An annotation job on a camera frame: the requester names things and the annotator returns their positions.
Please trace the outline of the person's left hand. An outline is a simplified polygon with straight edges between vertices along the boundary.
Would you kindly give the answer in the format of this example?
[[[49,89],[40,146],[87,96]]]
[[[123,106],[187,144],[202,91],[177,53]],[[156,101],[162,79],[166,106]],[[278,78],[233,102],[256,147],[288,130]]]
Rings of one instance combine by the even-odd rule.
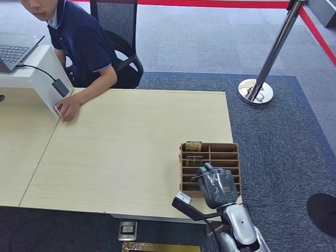
[[[76,96],[65,98],[55,105],[59,111],[59,117],[63,122],[69,122],[72,120],[80,106],[81,102]]]

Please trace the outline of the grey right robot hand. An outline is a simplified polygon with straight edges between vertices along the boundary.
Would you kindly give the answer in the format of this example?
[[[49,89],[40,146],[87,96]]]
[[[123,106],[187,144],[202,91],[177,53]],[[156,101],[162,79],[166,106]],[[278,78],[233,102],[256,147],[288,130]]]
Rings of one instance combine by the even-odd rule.
[[[205,203],[211,209],[236,203],[238,191],[230,170],[214,168],[205,163],[198,169],[196,179]]]

